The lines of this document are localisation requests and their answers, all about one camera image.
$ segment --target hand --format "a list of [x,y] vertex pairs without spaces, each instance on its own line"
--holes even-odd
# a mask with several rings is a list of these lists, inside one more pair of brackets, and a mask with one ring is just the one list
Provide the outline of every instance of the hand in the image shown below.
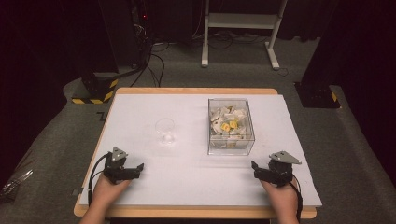
[[[262,186],[267,191],[271,205],[273,206],[279,224],[298,223],[297,213],[297,193],[287,184],[283,187],[277,188],[268,182],[262,181]],[[296,180],[293,178],[291,184],[296,187]]]
[[131,182],[132,180],[124,180],[118,185],[114,185],[101,174],[93,190],[91,206],[79,223],[104,223],[107,209],[120,197]]

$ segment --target white metal frame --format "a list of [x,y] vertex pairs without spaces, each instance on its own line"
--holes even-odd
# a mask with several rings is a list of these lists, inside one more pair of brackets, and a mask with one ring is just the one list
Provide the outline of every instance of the white metal frame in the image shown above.
[[259,14],[233,14],[233,13],[209,13],[209,1],[206,0],[205,9],[205,32],[204,44],[202,50],[202,67],[209,66],[209,48],[208,48],[208,30],[209,27],[224,28],[248,28],[248,29],[268,29],[273,30],[269,42],[265,42],[265,49],[271,61],[274,70],[279,69],[279,63],[274,52],[274,44],[282,22],[283,12],[285,11],[288,0],[281,0],[281,5],[276,15],[259,15]]

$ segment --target clear glass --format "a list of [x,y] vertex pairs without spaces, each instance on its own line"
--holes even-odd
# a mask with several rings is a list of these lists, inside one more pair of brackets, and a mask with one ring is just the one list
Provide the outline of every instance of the clear glass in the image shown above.
[[163,136],[161,142],[164,144],[171,144],[175,141],[175,137],[172,135],[174,128],[175,123],[172,119],[160,119],[155,124],[155,131]]
[[[240,113],[244,113],[244,116],[238,117],[239,119],[235,119],[236,121],[229,121],[227,118],[222,118],[221,115],[218,117],[219,108],[233,108],[231,111],[238,111]],[[215,122],[220,122],[221,130],[219,128],[216,129],[214,127]],[[208,122],[209,122],[209,143],[208,143],[208,151],[209,155],[238,155],[245,156],[250,153],[250,150],[253,147],[255,137],[253,132],[253,124],[250,116],[250,111],[248,107],[248,99],[209,99],[208,100]],[[233,132],[233,128],[235,129],[243,129],[243,133]]]

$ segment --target clear plastic box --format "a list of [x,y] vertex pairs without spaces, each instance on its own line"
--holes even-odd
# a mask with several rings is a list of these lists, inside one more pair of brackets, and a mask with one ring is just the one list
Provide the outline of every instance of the clear plastic box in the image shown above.
[[208,100],[208,155],[246,156],[255,137],[248,99]]

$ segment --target wine glass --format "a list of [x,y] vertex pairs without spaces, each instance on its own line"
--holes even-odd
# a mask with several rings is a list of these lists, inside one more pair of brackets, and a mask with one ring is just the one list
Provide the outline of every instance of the wine glass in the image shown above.
[[160,119],[155,124],[155,130],[157,133],[163,135],[161,142],[164,144],[171,144],[175,141],[172,135],[172,130],[175,127],[175,123],[171,119]]

